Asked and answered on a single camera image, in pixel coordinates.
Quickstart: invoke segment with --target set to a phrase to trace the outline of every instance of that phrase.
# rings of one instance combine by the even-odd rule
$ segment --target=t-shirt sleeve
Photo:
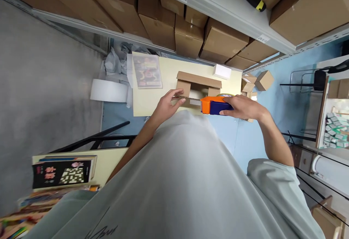
[[[268,159],[248,163],[247,176],[276,206],[300,238],[325,238],[312,217],[294,167]]]

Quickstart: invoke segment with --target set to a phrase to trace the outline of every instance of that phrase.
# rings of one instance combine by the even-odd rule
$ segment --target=book
[[[91,162],[91,179],[95,175],[95,168],[96,168],[96,161],[97,156],[96,155],[80,155],[80,156],[46,156],[45,158],[42,158],[39,160],[39,162],[53,162],[53,161],[80,161],[80,160],[92,160]]]
[[[39,162],[32,165],[33,189],[88,183],[92,160]]]

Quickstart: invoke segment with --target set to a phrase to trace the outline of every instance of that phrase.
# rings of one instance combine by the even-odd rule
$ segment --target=gray floor
[[[0,216],[31,191],[31,156],[100,130],[102,57],[0,0]]]

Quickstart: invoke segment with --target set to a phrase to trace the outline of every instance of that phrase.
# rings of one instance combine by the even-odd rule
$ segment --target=book cover
[[[32,165],[33,189],[89,182],[91,161],[43,162]]]

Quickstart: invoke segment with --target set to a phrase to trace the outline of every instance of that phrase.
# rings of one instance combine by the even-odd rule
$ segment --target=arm
[[[156,129],[167,119],[173,116],[177,109],[185,102],[185,98],[177,101],[175,105],[171,104],[171,100],[174,95],[183,94],[183,89],[170,90],[164,95],[154,113],[145,123],[142,130],[139,132],[137,137],[134,139],[129,149],[126,151],[124,156],[121,158],[119,163],[116,165],[112,173],[110,174],[107,183],[114,177],[149,141],[153,138]]]
[[[224,110],[220,114],[241,119],[252,118],[257,120],[262,130],[265,152],[268,158],[277,163],[294,167],[290,148],[274,123],[269,111],[264,106],[242,95],[226,97],[224,101],[231,104],[234,110]]]

